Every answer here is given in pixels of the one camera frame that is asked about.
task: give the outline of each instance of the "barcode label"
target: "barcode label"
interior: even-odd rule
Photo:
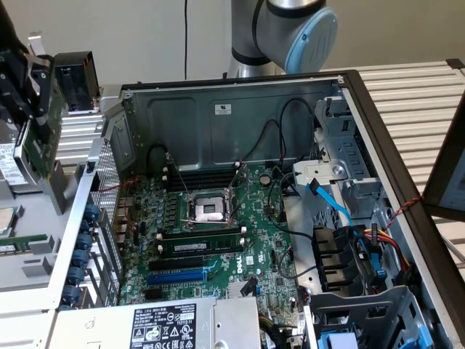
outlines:
[[[190,251],[191,249],[206,249],[206,244],[177,245],[174,251]]]
[[[20,169],[16,165],[13,159],[13,152],[15,151],[15,145],[0,144],[0,170],[5,180],[9,185],[21,185],[27,184],[28,181],[24,179]]]

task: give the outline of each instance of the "ventilation grille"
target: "ventilation grille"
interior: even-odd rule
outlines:
[[[318,213],[313,217],[313,224],[337,229],[339,226],[338,212],[332,207],[327,206],[326,210],[318,211]]]
[[[115,158],[111,150],[110,142],[107,140],[104,141],[102,150],[100,151],[97,173],[100,179],[100,186],[99,191],[92,192],[92,200],[98,207],[107,211],[110,224],[113,224],[120,178],[116,169]]]

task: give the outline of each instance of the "warning label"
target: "warning label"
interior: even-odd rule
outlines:
[[[130,349],[195,349],[195,304],[136,309]]]

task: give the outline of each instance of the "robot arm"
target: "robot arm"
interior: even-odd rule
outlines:
[[[319,71],[336,39],[325,0],[232,0],[228,78]]]
[[[28,52],[1,1],[0,33],[0,119],[19,132],[15,161],[27,181],[34,184],[48,178],[60,136],[62,108],[50,115],[54,96],[59,93],[52,80],[54,60]]]

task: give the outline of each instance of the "white sticker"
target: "white sticker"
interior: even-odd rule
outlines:
[[[15,252],[16,247],[14,245],[0,246],[0,253]]]
[[[174,251],[188,251],[191,249],[206,249],[206,244],[191,244],[191,245],[177,245],[174,247]]]
[[[229,115],[231,114],[231,104],[216,104],[215,115]]]
[[[28,181],[24,179],[20,169],[13,159],[13,152],[15,151],[15,144],[7,143],[0,144],[0,170],[10,185],[27,184]]]
[[[296,334],[304,334],[305,331],[305,313],[299,313],[299,317],[297,319],[297,333]]]

